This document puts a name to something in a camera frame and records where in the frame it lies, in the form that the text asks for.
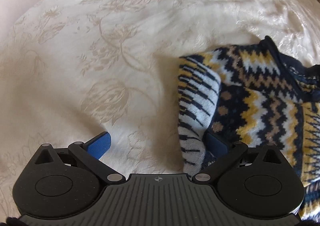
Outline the navy yellow patterned knit sweater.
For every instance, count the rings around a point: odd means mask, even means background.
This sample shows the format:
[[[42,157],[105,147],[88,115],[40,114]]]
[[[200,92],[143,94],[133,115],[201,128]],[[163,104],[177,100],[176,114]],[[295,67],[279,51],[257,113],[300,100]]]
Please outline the navy yellow patterned knit sweater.
[[[183,171],[204,163],[204,133],[250,147],[274,144],[305,188],[302,219],[319,220],[319,66],[282,54],[270,37],[183,56],[178,69]]]

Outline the white floral bedspread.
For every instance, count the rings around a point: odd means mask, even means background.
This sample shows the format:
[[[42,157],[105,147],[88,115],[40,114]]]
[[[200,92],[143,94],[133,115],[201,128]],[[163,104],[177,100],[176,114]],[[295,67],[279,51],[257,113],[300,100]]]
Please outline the white floral bedspread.
[[[178,173],[180,56],[265,36],[319,63],[316,0],[40,0],[1,40],[1,220],[43,143],[102,131],[103,162],[121,172]]]

